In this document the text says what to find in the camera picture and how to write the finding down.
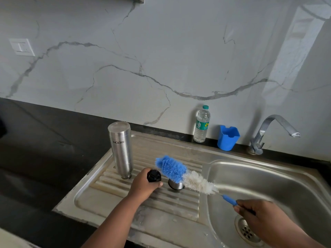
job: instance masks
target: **person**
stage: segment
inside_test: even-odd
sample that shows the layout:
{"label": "person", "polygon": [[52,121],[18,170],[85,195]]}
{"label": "person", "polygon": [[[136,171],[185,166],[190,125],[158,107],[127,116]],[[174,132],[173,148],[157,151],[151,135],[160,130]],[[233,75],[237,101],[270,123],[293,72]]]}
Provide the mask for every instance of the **person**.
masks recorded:
{"label": "person", "polygon": [[[144,168],[133,180],[128,195],[113,209],[81,248],[123,248],[138,207],[162,182],[149,183]],[[273,248],[325,248],[309,237],[276,204],[265,200],[237,200],[234,210],[250,229]],[[254,216],[247,209],[256,212]]]}

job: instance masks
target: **clear water bottle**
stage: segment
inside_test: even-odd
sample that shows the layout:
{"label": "clear water bottle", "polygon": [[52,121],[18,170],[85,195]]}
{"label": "clear water bottle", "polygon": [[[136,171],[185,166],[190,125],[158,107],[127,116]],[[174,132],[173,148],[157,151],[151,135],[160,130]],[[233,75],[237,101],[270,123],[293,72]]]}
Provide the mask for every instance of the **clear water bottle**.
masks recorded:
{"label": "clear water bottle", "polygon": [[202,110],[200,110],[197,115],[197,122],[195,124],[193,139],[198,143],[203,143],[206,139],[207,129],[210,120],[210,112],[208,111],[208,109],[208,105],[202,106]]}

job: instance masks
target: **inverted steel bottle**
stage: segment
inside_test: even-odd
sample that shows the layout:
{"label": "inverted steel bottle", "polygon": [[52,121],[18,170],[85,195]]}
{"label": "inverted steel bottle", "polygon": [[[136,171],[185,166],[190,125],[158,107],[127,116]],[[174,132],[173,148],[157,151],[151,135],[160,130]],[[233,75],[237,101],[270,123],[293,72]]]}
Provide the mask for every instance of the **inverted steel bottle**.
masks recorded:
{"label": "inverted steel bottle", "polygon": [[128,179],[133,170],[130,125],[127,122],[115,122],[108,126],[108,131],[116,170],[122,179]]}

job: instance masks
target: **blue brush handle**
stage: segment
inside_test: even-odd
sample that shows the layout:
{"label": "blue brush handle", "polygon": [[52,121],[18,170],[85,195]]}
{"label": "blue brush handle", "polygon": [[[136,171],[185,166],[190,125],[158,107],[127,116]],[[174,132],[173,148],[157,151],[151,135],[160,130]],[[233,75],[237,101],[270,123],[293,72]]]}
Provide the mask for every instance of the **blue brush handle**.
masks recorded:
{"label": "blue brush handle", "polygon": [[[236,206],[238,205],[237,204],[237,201],[234,200],[233,198],[227,196],[227,195],[222,195],[223,199],[226,201],[226,202],[229,202],[230,204],[232,204],[233,206]],[[251,210],[251,209],[246,209],[248,212],[250,212],[251,214],[253,214],[254,216],[256,216],[256,212]]]}

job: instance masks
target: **granite countertop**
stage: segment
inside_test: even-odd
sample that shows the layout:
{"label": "granite countertop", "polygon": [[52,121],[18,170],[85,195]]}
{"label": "granite countertop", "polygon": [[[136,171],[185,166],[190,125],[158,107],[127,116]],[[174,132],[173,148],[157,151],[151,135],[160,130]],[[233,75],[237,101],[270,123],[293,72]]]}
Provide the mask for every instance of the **granite countertop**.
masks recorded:
{"label": "granite countertop", "polygon": [[[0,139],[0,228],[41,248],[80,247],[95,227],[52,209],[108,151],[107,126],[115,120],[8,99],[0,99],[0,117],[8,130]],[[133,131],[194,142],[188,134],[130,125]],[[217,140],[201,145],[217,147]],[[232,152],[246,149],[236,144]],[[316,168],[331,186],[329,162],[271,150],[254,158]],[[126,247],[140,246],[127,241]]]}

